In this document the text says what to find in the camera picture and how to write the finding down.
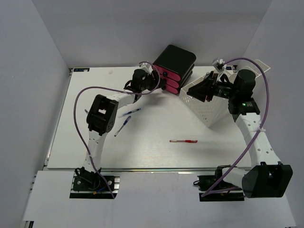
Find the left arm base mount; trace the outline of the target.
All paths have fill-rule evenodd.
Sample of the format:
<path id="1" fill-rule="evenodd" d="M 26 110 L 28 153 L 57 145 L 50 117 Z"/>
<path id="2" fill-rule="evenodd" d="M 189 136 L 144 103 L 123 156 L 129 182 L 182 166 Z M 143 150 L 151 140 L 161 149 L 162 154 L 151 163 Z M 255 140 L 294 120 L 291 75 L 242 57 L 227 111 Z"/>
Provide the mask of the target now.
<path id="1" fill-rule="evenodd" d="M 102 178 L 96 172 L 82 168 L 74 170 L 70 199 L 110 199 L 113 200 L 119 190 L 120 177 L 105 175 Z"/>

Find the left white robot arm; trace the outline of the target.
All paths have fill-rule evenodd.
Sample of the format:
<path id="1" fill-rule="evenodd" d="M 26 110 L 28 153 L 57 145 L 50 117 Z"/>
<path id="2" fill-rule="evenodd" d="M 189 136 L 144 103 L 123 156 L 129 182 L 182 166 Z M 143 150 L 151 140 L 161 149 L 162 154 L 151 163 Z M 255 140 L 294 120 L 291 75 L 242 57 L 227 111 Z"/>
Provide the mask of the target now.
<path id="1" fill-rule="evenodd" d="M 143 66 L 136 69 L 132 80 L 125 84 L 123 91 L 116 92 L 110 96 L 96 95 L 86 117 L 88 124 L 89 140 L 86 142 L 76 122 L 76 106 L 80 95 L 88 89 L 83 89 L 76 97 L 73 110 L 74 124 L 80 139 L 87 150 L 83 169 L 89 174 L 84 178 L 84 184 L 91 190 L 100 185 L 99 174 L 101 169 L 101 155 L 107 134 L 112 130 L 118 109 L 136 103 L 143 95 L 148 95 L 154 90 L 164 86 L 159 71 L 152 65 L 152 71 Z"/>

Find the black pink drawer organizer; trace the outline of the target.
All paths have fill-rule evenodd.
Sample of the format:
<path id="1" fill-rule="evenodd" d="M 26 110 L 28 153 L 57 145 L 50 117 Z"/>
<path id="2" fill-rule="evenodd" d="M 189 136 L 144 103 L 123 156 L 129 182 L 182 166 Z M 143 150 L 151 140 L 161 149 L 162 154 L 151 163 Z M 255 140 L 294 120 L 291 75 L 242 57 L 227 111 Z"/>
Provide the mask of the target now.
<path id="1" fill-rule="evenodd" d="M 192 75 L 196 55 L 190 51 L 168 45 L 153 62 L 163 79 L 167 80 L 166 90 L 178 95 Z"/>

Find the red pen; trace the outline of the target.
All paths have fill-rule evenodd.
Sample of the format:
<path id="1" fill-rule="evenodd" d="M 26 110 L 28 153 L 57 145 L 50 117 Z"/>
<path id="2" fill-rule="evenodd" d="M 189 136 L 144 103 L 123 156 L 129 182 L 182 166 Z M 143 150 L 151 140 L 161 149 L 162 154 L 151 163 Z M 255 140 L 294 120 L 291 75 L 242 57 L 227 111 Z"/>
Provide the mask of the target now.
<path id="1" fill-rule="evenodd" d="M 171 143 L 197 143 L 198 140 L 169 140 Z"/>

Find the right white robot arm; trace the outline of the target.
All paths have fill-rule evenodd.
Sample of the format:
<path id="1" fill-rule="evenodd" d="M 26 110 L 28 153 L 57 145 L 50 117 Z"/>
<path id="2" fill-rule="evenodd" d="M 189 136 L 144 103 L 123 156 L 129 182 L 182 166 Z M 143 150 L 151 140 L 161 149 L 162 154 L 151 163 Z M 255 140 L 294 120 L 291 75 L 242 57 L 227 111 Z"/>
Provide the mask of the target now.
<path id="1" fill-rule="evenodd" d="M 263 128 L 266 117 L 260 115 L 252 97 L 256 85 L 255 73 L 240 70 L 233 83 L 226 75 L 220 79 L 217 76 L 211 71 L 203 81 L 190 87 L 187 95 L 202 102 L 210 102 L 215 96 L 227 99 L 229 113 L 247 146 L 232 165 L 220 167 L 222 173 L 215 176 L 214 183 L 202 197 L 218 193 L 216 187 L 224 190 L 231 184 L 241 188 L 247 198 L 282 197 L 293 170 L 275 154 Z"/>

